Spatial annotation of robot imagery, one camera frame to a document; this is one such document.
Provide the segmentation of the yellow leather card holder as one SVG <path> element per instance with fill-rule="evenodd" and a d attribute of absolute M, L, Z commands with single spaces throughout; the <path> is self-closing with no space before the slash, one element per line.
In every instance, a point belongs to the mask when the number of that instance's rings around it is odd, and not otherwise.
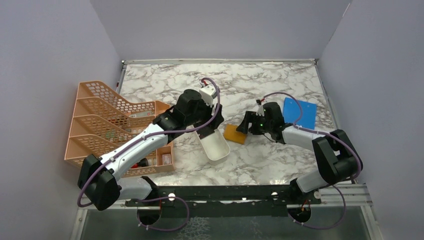
<path fill-rule="evenodd" d="M 233 124 L 226 124 L 224 128 L 223 137 L 230 142 L 244 145 L 247 134 L 237 131 L 237 126 Z"/>

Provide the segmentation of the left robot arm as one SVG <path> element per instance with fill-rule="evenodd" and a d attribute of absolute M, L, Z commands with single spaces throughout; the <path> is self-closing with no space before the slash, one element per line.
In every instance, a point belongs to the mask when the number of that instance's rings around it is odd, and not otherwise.
<path fill-rule="evenodd" d="M 79 207 L 94 205 L 99 211 L 115 201 L 132 198 L 132 190 L 122 178 L 138 161 L 166 146 L 179 136 L 200 129 L 214 131 L 223 122 L 220 90 L 207 85 L 199 91 L 186 89 L 177 103 L 159 114 L 141 133 L 101 157 L 88 155 L 82 163 L 77 185 Z"/>

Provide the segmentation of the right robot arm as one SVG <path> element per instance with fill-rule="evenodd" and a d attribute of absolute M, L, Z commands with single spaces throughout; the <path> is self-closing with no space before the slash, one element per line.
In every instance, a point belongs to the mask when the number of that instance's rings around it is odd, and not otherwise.
<path fill-rule="evenodd" d="M 246 111 L 235 130 L 245 135 L 269 134 L 277 143 L 314 153 L 317 168 L 289 183 L 288 196 L 296 204 L 306 200 L 309 193 L 355 177 L 363 169 L 362 160 L 343 130 L 313 131 L 288 123 L 276 102 L 265 103 L 258 111 Z"/>

